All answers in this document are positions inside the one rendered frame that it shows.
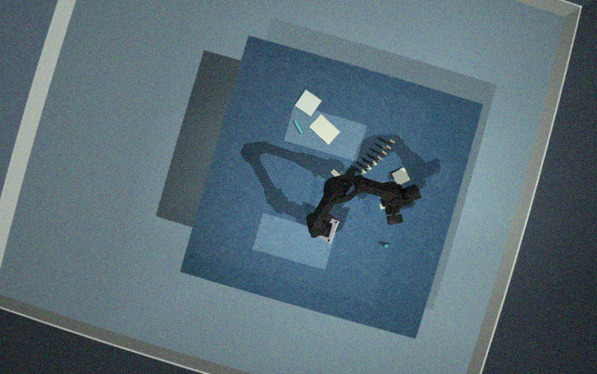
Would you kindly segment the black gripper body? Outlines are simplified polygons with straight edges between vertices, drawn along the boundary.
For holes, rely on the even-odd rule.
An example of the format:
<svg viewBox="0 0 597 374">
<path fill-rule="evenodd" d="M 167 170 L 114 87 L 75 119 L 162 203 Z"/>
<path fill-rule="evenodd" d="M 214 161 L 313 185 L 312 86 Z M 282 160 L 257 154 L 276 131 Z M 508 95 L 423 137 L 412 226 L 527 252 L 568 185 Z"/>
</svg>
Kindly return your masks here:
<svg viewBox="0 0 597 374">
<path fill-rule="evenodd" d="M 403 222 L 401 214 L 396 214 L 395 215 L 395 213 L 399 212 L 399 210 L 397 209 L 397 207 L 395 207 L 395 208 L 389 208 L 387 206 L 387 207 L 385 207 L 385 209 L 388 209 L 388 213 L 390 215 L 392 214 L 391 216 L 386 216 L 386 220 L 387 220 L 387 224 L 388 225 L 399 224 L 399 223 Z"/>
</svg>

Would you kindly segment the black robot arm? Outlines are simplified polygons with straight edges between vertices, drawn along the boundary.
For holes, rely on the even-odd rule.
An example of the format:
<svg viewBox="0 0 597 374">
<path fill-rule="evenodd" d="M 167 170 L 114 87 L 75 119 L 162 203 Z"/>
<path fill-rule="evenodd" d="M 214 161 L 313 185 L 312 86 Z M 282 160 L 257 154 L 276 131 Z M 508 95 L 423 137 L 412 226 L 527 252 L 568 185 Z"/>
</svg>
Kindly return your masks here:
<svg viewBox="0 0 597 374">
<path fill-rule="evenodd" d="M 355 190 L 346 195 L 342 181 L 353 183 Z M 335 176 L 328 179 L 323 188 L 323 197 L 319 202 L 314 213 L 309 213 L 306 217 L 308 224 L 308 231 L 312 238 L 317 236 L 325 236 L 329 238 L 332 224 L 325 221 L 327 214 L 335 204 L 350 201 L 355 195 L 360 193 L 372 194 L 382 197 L 381 203 L 383 207 L 397 209 L 412 205 L 412 201 L 422 198 L 417 185 L 412 185 L 402 189 L 400 184 L 394 182 L 381 182 L 370 180 L 368 178 L 359 176 Z M 398 206 L 400 204 L 400 206 Z M 327 237 L 328 236 L 328 237 Z"/>
</svg>

